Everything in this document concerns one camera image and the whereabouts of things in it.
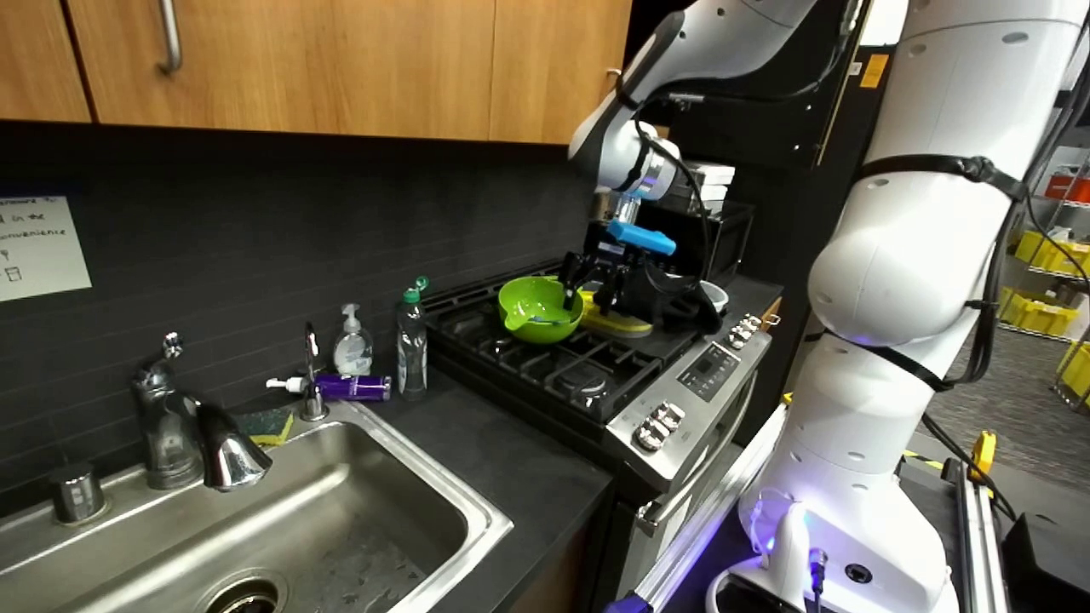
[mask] green bowl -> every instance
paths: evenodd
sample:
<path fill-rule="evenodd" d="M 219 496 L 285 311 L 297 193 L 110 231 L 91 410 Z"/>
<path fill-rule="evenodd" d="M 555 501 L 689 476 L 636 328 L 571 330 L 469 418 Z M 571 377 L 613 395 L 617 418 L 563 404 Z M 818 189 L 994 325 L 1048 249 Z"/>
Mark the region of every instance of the green bowl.
<path fill-rule="evenodd" d="M 516 277 L 496 301 L 503 328 L 528 344 L 558 344 L 584 320 L 584 301 L 564 311 L 564 286 L 555 277 Z"/>

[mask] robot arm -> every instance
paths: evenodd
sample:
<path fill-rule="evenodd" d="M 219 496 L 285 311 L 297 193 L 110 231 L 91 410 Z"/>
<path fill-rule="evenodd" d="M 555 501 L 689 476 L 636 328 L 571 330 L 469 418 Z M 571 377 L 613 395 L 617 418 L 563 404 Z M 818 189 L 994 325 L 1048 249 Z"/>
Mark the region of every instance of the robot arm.
<path fill-rule="evenodd" d="M 800 358 L 793 410 L 739 522 L 759 552 L 733 571 L 803 610 L 826 559 L 826 610 L 956 610 L 945 540 L 898 490 L 897 463 L 964 347 L 1007 193 L 956 166 L 1021 181 L 1048 124 L 1090 0 L 915 0 L 842 223 L 812 270 L 827 335 Z M 667 184 L 642 154 L 634 108 L 667 83 L 767 65 L 806 0 L 700 0 L 667 17 L 617 91 L 578 127 L 571 157 L 600 189 Z"/>

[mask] stainless steel sink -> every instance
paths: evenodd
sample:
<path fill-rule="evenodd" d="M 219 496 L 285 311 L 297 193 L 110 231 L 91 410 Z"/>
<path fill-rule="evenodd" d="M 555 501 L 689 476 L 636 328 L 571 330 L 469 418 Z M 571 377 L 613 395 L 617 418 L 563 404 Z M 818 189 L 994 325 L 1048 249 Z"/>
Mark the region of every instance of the stainless steel sink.
<path fill-rule="evenodd" d="M 364 404 L 272 448 L 264 484 L 160 494 L 143 469 L 107 509 L 0 522 L 4 610 L 432 610 L 512 522 Z"/>

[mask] wooden cabinet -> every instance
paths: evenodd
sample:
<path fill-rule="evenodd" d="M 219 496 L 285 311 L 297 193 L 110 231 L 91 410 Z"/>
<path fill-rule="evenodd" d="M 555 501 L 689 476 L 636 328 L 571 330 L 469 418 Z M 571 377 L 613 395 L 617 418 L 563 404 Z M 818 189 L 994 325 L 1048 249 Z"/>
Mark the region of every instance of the wooden cabinet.
<path fill-rule="evenodd" d="M 474 141 L 493 0 L 68 0 L 101 124 Z"/>
<path fill-rule="evenodd" d="M 492 137 L 570 143 L 624 60 L 629 0 L 496 0 Z"/>
<path fill-rule="evenodd" d="M 0 118 L 91 118 L 61 0 L 0 2 Z"/>

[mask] countertop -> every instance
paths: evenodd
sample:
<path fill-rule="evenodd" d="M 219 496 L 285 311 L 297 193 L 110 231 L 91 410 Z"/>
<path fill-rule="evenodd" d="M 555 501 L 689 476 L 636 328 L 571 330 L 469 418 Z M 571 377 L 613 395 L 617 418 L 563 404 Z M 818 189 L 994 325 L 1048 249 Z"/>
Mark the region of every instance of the countertop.
<path fill-rule="evenodd" d="M 516 531 L 443 598 L 443 613 L 503 610 L 591 522 L 611 487 L 603 466 L 440 367 L 420 397 L 373 410 L 516 522 Z"/>

